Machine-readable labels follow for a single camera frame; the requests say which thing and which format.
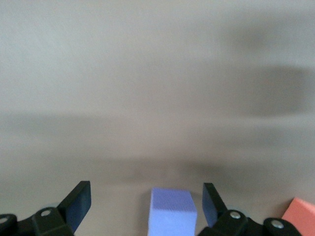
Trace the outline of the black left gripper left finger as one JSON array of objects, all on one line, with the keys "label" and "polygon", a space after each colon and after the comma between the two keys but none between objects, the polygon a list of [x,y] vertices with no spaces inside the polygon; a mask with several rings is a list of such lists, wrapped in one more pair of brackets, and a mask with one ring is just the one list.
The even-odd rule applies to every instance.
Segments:
[{"label": "black left gripper left finger", "polygon": [[57,205],[19,221],[14,214],[0,215],[2,236],[73,236],[91,207],[91,183],[79,182]]}]

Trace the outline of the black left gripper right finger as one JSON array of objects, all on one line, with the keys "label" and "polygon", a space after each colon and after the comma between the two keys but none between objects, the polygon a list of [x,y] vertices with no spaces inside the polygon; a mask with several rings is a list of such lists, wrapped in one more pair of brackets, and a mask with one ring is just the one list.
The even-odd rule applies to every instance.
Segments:
[{"label": "black left gripper right finger", "polygon": [[266,218],[258,224],[242,212],[228,209],[213,183],[204,183],[202,209],[208,226],[199,236],[300,236],[290,222],[280,218]]}]

